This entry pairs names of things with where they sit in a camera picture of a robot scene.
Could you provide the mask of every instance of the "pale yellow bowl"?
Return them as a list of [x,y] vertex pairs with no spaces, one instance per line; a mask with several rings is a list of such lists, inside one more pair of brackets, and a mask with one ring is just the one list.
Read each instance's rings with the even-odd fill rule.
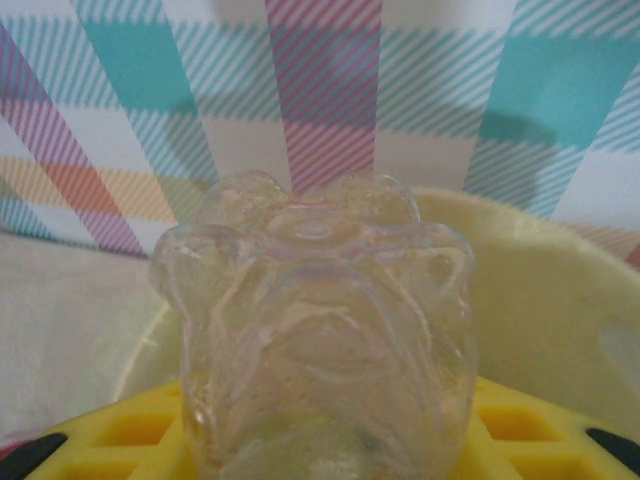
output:
[[[463,194],[416,189],[423,218],[476,255],[480,373],[640,439],[640,275],[562,227]],[[175,377],[180,328],[149,326],[114,398]]]

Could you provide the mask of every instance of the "yellow waffle-patterned mat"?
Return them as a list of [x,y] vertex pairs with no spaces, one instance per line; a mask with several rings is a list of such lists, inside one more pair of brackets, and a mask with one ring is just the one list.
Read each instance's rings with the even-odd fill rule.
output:
[[[637,445],[620,439],[622,447],[612,449],[588,430],[603,433],[605,440],[607,435],[615,438],[603,432],[610,430],[600,422],[480,379],[467,441],[450,478],[638,478],[633,472]],[[53,432],[68,439],[29,480],[197,479],[184,441],[177,383],[70,420],[48,433]]]

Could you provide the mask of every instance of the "clear glass object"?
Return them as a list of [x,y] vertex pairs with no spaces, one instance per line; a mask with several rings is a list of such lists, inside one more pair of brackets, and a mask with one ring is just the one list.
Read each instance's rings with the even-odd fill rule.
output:
[[202,478],[445,478],[477,374],[472,264],[384,175],[302,196],[256,171],[214,185],[151,271],[184,319]]

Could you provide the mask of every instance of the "plaid fabric backdrop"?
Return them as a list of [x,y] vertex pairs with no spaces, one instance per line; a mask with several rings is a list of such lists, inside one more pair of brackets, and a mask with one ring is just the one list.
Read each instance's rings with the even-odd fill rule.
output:
[[375,168],[640,265],[636,0],[0,0],[0,219],[145,254],[246,168]]

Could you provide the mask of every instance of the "orange stripe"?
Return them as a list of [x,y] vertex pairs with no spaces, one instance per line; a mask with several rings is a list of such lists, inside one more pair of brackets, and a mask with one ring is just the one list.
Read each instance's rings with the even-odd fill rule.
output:
[[123,215],[176,223],[154,174],[107,168],[98,168],[98,174]]
[[0,175],[0,200],[20,199],[11,185]]
[[640,244],[627,257],[627,263],[640,270]]
[[46,172],[33,159],[0,157],[0,175],[25,202],[69,208]]
[[195,180],[177,177],[158,177],[162,191],[173,206],[176,220],[180,223],[193,219],[200,199],[213,184],[212,180]]
[[41,165],[74,210],[121,215],[93,166],[55,162]]

